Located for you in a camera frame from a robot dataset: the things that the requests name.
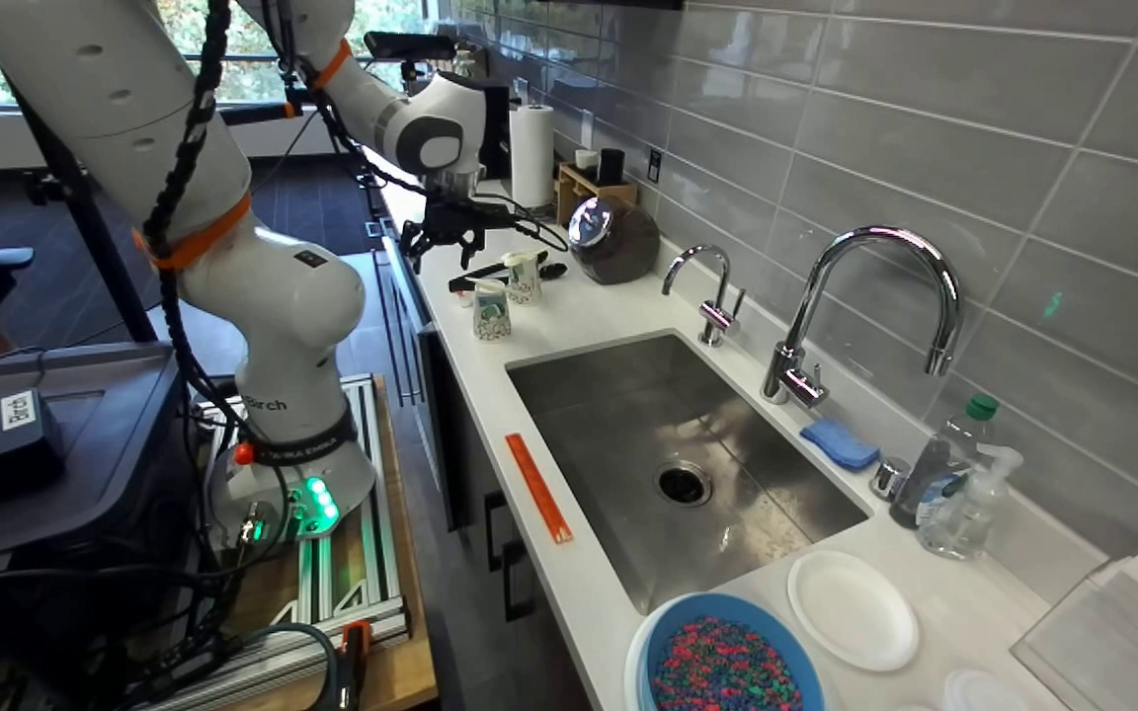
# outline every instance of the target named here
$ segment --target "wall outlet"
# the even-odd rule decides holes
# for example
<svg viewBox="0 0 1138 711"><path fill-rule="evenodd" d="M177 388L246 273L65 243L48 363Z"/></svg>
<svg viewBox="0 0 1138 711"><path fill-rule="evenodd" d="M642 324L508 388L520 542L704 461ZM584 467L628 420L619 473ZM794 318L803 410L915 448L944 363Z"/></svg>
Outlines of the wall outlet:
<svg viewBox="0 0 1138 711"><path fill-rule="evenodd" d="M658 183L658 151L649 151L649 183Z"/></svg>

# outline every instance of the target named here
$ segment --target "window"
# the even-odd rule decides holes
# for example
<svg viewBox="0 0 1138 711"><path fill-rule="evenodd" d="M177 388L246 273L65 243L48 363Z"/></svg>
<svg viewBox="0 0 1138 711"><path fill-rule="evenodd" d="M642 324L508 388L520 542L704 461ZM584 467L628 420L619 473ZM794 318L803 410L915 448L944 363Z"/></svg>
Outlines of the window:
<svg viewBox="0 0 1138 711"><path fill-rule="evenodd" d="M205 41L205 0L159 0L159 11L183 56L196 56ZM353 45L364 48L364 32L417 32L424 10L405 0L356 0ZM283 94L272 48L264 32L235 10L229 28L229 58L221 69L221 99L223 103L275 103ZM11 93L0 77L0 108L11 108Z"/></svg>

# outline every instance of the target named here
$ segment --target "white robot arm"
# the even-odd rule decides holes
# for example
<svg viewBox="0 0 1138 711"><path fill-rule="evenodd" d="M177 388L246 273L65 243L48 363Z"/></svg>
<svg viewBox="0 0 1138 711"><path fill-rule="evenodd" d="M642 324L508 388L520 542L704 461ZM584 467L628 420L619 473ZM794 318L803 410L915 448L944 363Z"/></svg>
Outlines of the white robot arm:
<svg viewBox="0 0 1138 711"><path fill-rule="evenodd" d="M292 0L298 58L331 94L345 126L412 174L479 172L484 94L435 78L395 99L347 58L353 0ZM172 172L192 77L160 32L154 0L0 0L0 69L94 183L140 224ZM337 377L337 344L364 311L360 276L321 247L256 224L248 164L208 122L192 177L165 230L177 294L241 328L248 360L235 388L264 448L235 499L275 501L287 485L326 481L337 510L364 501L375 473L356 451Z"/></svg>

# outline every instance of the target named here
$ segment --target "orange strip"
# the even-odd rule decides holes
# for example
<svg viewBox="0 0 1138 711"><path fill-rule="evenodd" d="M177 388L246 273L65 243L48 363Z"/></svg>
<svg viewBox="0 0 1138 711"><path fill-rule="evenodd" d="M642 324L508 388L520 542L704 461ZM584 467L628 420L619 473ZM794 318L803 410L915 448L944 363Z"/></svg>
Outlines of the orange strip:
<svg viewBox="0 0 1138 711"><path fill-rule="evenodd" d="M196 265L218 243L223 243L241 219L251 208L251 195L246 195L235 206L229 206L218 222L200 224L196 232L172 243L165 257L154 257L144 236L135 230L136 249L151 257L160 273L183 273Z"/></svg>
<svg viewBox="0 0 1138 711"><path fill-rule="evenodd" d="M353 56L356 56L356 53L347 48L347 41L341 41L337 53L331 53L331 58L321 69L321 77L317 77L310 89L317 89L317 93L326 89L326 82L345 72L345 65L347 65Z"/></svg>
<svg viewBox="0 0 1138 711"><path fill-rule="evenodd" d="M505 451L508 451L508 455L517 459L517 467L520 467L524 492L529 492L529 499L534 499L534 507L537 507L537 513L540 513L543 534L551 534L558 544L574 542L574 534L567 534L567 526L565 526L565 518L562 518L562 507L551 501L551 493L550 493L543 481L540 481L537 461L529 459L524 440L520 440L520 436L505 436Z"/></svg>

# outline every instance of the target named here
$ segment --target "sink drain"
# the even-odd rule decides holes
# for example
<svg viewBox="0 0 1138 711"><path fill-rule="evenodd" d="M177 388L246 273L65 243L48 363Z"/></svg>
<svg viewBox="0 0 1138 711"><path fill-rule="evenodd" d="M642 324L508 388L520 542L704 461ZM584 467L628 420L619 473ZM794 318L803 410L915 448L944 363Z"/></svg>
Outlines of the sink drain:
<svg viewBox="0 0 1138 711"><path fill-rule="evenodd" d="M658 492L684 507L712 501L712 485L692 472L665 472Z"/></svg>

